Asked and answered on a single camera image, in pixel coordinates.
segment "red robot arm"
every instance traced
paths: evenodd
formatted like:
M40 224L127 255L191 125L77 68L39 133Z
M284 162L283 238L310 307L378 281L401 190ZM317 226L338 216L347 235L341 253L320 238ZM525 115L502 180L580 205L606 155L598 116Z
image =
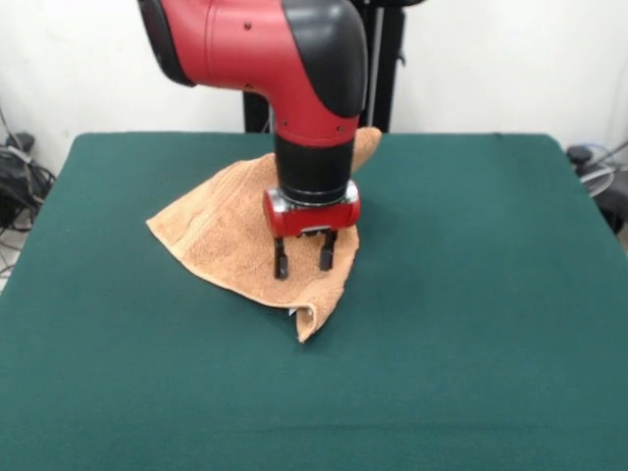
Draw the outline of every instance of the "red robot arm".
M347 204L366 96L366 38L355 7L348 0L138 2L155 57L171 80L268 99L276 119L277 195L290 211L300 211L288 220L310 218L309 227L317 226L314 220L335 221L335 206ZM284 216L268 218L276 239L293 236L273 226Z

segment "green tablecloth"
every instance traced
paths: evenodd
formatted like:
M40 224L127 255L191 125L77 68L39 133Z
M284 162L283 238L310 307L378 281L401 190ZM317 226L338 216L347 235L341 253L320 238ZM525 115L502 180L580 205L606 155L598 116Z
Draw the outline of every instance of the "green tablecloth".
M628 263L553 140L386 135L306 345L144 225L271 148L77 139L0 297L0 469L628 469Z

